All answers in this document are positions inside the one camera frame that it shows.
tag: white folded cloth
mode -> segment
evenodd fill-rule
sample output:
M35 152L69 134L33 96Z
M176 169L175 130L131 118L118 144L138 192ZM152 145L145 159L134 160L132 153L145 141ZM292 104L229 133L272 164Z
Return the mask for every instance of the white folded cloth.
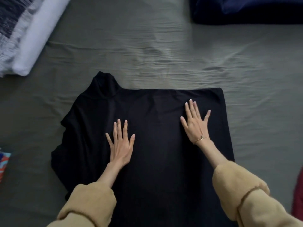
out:
M27 76L70 0L44 0L33 16L13 61L13 73Z

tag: sweater cuff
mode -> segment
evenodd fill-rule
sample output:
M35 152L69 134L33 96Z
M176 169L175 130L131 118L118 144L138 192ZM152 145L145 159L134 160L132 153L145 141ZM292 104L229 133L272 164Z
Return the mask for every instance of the sweater cuff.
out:
M57 219L62 220L70 212L74 212L87 217L95 226L104 227L109 225L115 206L114 192L107 185L101 182L87 186L79 184L74 188Z
M269 195L263 180L231 161L216 167L212 183L224 212L232 221L236 220L237 208L249 192L260 188Z

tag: colorful patterned fabric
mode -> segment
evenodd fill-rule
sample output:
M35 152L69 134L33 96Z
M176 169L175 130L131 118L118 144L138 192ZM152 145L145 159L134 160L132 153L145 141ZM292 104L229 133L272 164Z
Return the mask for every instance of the colorful patterned fabric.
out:
M0 161L0 182L1 182L4 170L7 166L7 163L9 161L9 158L10 158L11 154L10 153L4 153L4 152L1 152L0 154L3 155L2 158L1 158L1 161Z

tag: gold bracelet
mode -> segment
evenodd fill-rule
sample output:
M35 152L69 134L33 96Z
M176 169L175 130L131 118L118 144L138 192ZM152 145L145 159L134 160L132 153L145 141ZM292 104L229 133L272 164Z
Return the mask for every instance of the gold bracelet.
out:
M203 137L203 135L201 135L201 137L197 141L200 141L202 139L210 139L210 137L206 138L206 137Z

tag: finger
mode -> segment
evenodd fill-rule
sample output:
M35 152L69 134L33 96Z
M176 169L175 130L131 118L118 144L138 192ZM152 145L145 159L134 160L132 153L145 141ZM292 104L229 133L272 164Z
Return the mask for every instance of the finger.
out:
M193 118L196 118L197 117L197 114L196 114L196 111L195 111L195 108L194 108L194 104L192 102L192 99L189 100L189 109L190 109L190 112L191 112L191 115Z
M207 114L206 114L206 116L204 117L204 120L203 120L203 121L207 122L209 116L210 116L210 110L207 111Z
M112 147L113 142L112 142L112 139L109 137L109 134L108 134L108 133L105 133L105 136L106 136L106 139L107 139L107 141L108 141L109 146Z
M197 117L200 119L200 118L201 118L201 115L200 115L199 108L198 108L198 104L197 104L196 101L194 102L194 108L195 108Z
M182 126L184 127L184 129L188 129L187 122L183 116L180 117L180 120L181 120L181 123L182 123Z
M118 124L117 124L117 135L118 135L118 140L122 139L122 130L121 130L121 120L118 119Z
M117 123L114 122L114 143L116 143L118 141L118 136L117 136Z
M129 147L130 148L133 148L134 146L134 139L136 138L136 135L135 134L132 134L130 140L129 140Z
M127 137L127 120L124 121L123 138L128 140L128 137Z
M187 102L185 103L185 111L186 111L187 119L191 119L192 116L191 116L191 112L190 112L190 109L189 109L189 106L188 106Z

